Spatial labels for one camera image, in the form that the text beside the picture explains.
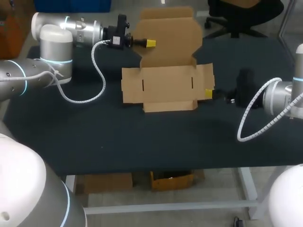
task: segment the blue container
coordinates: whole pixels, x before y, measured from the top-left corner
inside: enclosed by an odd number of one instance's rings
[[[69,0],[35,0],[35,8],[40,13],[71,13]]]
[[[73,13],[107,13],[111,0],[71,0]]]
[[[35,0],[41,13],[107,13],[111,0]]]

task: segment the black table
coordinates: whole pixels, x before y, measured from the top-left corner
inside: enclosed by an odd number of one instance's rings
[[[232,89],[242,67],[255,71],[256,81],[292,78],[294,69],[275,39],[204,40],[195,53],[199,64],[214,64],[217,88]],[[28,55],[39,57],[39,47]],[[73,78],[63,85],[76,100],[96,95],[102,87],[90,49],[74,50]],[[31,147],[59,175],[281,166],[303,162],[303,122],[282,119],[262,136],[240,143],[236,132],[244,109],[224,101],[200,103],[185,112],[144,113],[141,105],[123,105],[121,68],[138,67],[130,50],[101,49],[96,60],[107,89],[94,103],[65,101],[56,86],[28,91],[11,100],[4,122],[15,138]],[[271,116],[254,110],[243,134],[263,127]]]

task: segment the brown box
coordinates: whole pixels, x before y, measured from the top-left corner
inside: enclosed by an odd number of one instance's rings
[[[135,47],[140,68],[122,69],[124,103],[143,103],[145,112],[194,110],[214,88],[213,65],[197,65],[192,54],[202,45],[202,30],[190,7],[145,9],[134,39],[156,40],[153,49]]]
[[[9,0],[0,0],[0,13],[12,15],[22,32],[24,40],[31,29],[32,16],[36,12],[34,0],[14,0],[14,8],[9,4]]]
[[[194,174],[188,171],[185,175],[166,176],[158,178],[154,172],[151,172],[151,188],[153,191],[170,191],[189,188],[193,184]]]
[[[12,15],[0,21],[0,59],[16,58],[24,42],[21,29]]]
[[[84,193],[99,193],[130,190],[133,187],[131,173],[85,175]]]

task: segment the office chair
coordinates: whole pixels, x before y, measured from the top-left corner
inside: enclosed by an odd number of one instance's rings
[[[225,34],[231,34],[231,38],[239,38],[239,33],[254,37],[267,37],[254,31],[252,26],[260,25],[272,20],[281,14],[284,5],[281,0],[260,0],[259,3],[250,8],[242,8],[221,0],[208,0],[209,15],[204,24],[205,29],[211,27],[211,23],[222,25],[223,28],[204,38],[216,38]]]

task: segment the floor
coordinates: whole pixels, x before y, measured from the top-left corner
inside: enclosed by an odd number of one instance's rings
[[[131,28],[134,28],[140,10],[143,7],[165,7],[177,5],[191,5],[195,11],[208,10],[206,0],[112,0],[112,10],[105,14],[73,14],[71,17],[85,17],[98,19],[104,26],[116,24],[119,13],[128,16]],[[274,20],[255,27],[256,30],[269,36],[276,36],[283,18],[283,14]],[[198,22],[203,26],[205,17],[198,17]],[[288,33],[297,32],[302,29],[301,21],[292,19],[296,24]],[[219,26],[214,25],[210,30],[204,31],[207,35]],[[31,46],[38,43],[33,40],[31,34],[28,36],[20,58],[25,58]],[[0,119],[3,118],[8,102],[4,102],[0,109]],[[273,172],[274,167],[251,168],[252,176],[259,192],[262,186]],[[213,200],[236,200],[243,199],[243,191],[240,187],[240,180],[236,169],[207,169],[205,180],[196,179],[196,184],[187,190],[171,192],[151,192],[148,184],[138,184],[132,191],[91,194],[88,198],[90,207],[110,205],[130,205],[144,203],[166,203],[166,202],[190,202],[190,201],[213,201]],[[143,212],[130,214],[107,214],[88,216],[89,227],[149,227],[149,226],[175,226],[175,227],[232,227],[234,216],[245,220],[245,227],[272,227],[268,215],[262,220],[250,221],[247,209],[215,209],[215,210],[189,210],[189,211],[165,211],[165,212]]]
[[[251,168],[258,193],[274,169],[274,167]],[[230,168],[206,169],[205,180],[195,179],[195,185],[186,190],[151,192],[149,188],[147,183],[140,182],[129,192],[90,194],[88,205],[96,207],[244,199],[237,170]],[[92,215],[88,216],[88,226],[232,227],[235,216],[245,221],[245,227],[272,227],[268,215],[262,220],[249,220],[246,208]]]

